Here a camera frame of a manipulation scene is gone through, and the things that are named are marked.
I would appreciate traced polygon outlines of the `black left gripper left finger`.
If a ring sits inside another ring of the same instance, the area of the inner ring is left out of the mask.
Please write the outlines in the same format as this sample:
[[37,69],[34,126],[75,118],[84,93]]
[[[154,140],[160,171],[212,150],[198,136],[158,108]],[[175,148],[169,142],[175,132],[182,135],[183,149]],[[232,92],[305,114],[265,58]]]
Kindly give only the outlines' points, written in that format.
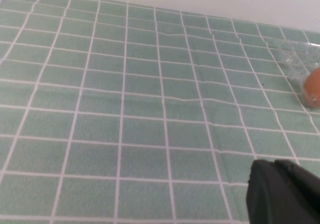
[[320,196],[306,196],[275,161],[252,162],[246,193],[251,224],[318,224]]

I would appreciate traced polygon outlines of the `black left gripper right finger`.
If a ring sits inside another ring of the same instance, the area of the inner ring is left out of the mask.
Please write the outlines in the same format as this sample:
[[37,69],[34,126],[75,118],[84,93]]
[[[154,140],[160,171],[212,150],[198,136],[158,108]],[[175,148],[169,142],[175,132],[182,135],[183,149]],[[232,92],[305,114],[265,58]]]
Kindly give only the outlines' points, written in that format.
[[309,197],[320,196],[320,178],[288,159],[277,159],[274,164],[282,169],[298,190]]

